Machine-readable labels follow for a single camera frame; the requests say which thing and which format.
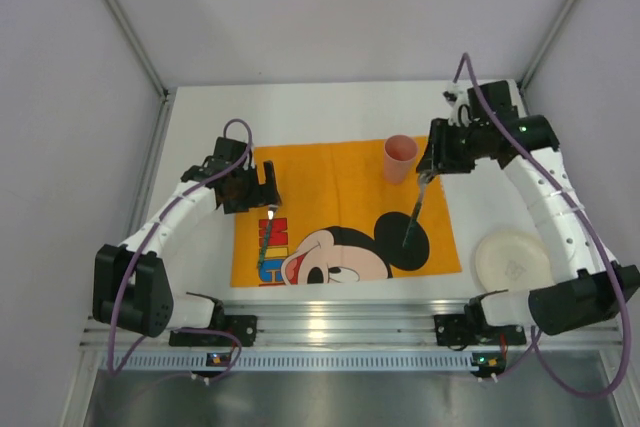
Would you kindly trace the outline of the green handled fork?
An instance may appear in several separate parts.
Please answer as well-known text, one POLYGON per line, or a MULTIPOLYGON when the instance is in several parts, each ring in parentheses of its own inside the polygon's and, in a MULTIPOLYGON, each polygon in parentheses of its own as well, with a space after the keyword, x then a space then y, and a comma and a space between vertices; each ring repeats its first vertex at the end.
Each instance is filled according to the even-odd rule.
POLYGON ((262 245, 259 251, 259 257, 258 257, 258 263, 257 263, 258 269, 262 268, 262 265, 264 264, 264 261, 265 261, 266 251, 269 245, 269 240, 271 238, 273 221, 278 211, 278 208, 279 208, 278 205, 272 204, 268 207, 268 210, 267 210, 267 224, 265 227, 264 235, 262 237, 262 245))

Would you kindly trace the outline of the green handled spoon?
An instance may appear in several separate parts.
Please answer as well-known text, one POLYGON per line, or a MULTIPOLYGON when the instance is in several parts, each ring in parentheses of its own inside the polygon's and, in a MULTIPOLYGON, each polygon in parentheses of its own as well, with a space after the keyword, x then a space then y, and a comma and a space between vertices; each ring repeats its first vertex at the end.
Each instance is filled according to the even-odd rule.
POLYGON ((407 229, 403 238, 403 242, 402 242, 403 248, 407 248, 411 241, 413 232, 415 231, 415 228, 418 224, 418 217, 420 215, 420 212, 424 203, 427 186, 432 181, 432 179, 433 179, 433 176, 428 172, 423 172, 418 176, 418 179, 417 179, 417 184, 419 188, 418 197, 414 204, 414 207, 407 225, 407 229))

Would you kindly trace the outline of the pink plastic cup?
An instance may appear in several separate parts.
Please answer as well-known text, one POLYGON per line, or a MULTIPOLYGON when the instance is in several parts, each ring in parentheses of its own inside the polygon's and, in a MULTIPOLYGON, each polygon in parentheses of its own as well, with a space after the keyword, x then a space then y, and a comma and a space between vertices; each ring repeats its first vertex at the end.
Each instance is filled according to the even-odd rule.
POLYGON ((406 135, 394 135, 384 143, 383 174, 387 182, 397 185, 408 176, 418 155, 416 141, 406 135))

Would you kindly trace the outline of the orange cartoon mouse placemat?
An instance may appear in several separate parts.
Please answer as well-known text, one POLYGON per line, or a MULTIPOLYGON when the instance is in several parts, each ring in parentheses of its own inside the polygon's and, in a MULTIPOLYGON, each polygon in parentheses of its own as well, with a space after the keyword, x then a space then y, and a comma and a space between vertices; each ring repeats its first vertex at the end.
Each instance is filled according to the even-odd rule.
POLYGON ((273 162, 282 204, 261 269, 267 210, 236 216, 231 286, 346 285, 461 271, 438 181, 427 186, 402 247, 419 188, 413 178, 385 180, 383 140, 258 147, 255 158, 273 162))

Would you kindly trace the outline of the cream round plate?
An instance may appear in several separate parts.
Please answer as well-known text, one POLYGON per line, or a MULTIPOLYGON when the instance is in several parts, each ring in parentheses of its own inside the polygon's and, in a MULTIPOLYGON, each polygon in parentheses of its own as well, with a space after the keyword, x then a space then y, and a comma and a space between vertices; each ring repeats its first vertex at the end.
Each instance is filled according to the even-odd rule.
POLYGON ((546 248, 520 230, 504 229, 485 236, 476 247, 474 267, 486 292, 535 290, 554 284, 546 248))

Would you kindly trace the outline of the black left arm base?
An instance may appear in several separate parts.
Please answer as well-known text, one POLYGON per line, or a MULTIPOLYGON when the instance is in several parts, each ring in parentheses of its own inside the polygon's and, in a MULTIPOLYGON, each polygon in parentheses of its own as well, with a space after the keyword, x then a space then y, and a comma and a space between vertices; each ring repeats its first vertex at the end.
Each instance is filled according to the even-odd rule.
MULTIPOLYGON (((258 317, 255 315, 226 315, 224 320, 210 330, 222 331, 237 338, 243 347, 252 347, 257 335, 258 317)), ((206 333, 172 332, 171 347, 231 347, 233 339, 206 333)))

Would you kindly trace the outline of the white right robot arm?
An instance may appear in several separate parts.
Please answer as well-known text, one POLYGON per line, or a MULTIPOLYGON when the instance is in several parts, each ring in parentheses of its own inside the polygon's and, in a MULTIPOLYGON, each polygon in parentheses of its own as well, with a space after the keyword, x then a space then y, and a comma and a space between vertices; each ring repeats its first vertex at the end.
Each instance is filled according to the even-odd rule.
POLYGON ((639 288, 639 270, 596 246, 549 121, 520 116, 505 80, 477 89, 453 83, 443 95, 452 113, 431 122, 416 168, 420 180, 468 174, 480 159, 496 161, 524 201, 551 267, 547 286, 500 288, 471 299, 469 320, 480 332, 521 325, 558 335, 619 315, 639 288))

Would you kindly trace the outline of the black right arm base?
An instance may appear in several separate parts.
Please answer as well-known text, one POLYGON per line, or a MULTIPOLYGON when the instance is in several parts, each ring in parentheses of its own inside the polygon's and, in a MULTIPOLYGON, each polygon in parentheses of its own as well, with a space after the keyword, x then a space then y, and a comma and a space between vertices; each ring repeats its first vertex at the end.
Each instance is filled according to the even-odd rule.
POLYGON ((471 346, 524 346, 526 335, 519 325, 490 326, 478 298, 469 301, 462 313, 433 316, 436 343, 461 351, 471 346))

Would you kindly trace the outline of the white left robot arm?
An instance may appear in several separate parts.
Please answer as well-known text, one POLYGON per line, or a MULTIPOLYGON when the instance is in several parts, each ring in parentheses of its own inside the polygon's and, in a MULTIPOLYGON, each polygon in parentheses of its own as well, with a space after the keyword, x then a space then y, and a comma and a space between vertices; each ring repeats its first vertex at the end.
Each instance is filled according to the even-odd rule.
POLYGON ((92 315, 105 324, 157 337, 166 330, 207 328, 216 300, 187 286, 191 265, 175 256, 196 226, 222 208, 226 214, 281 203, 274 164, 239 166, 222 177, 205 180, 209 169, 188 169, 160 210, 139 231, 118 245, 106 244, 95 256, 92 315))

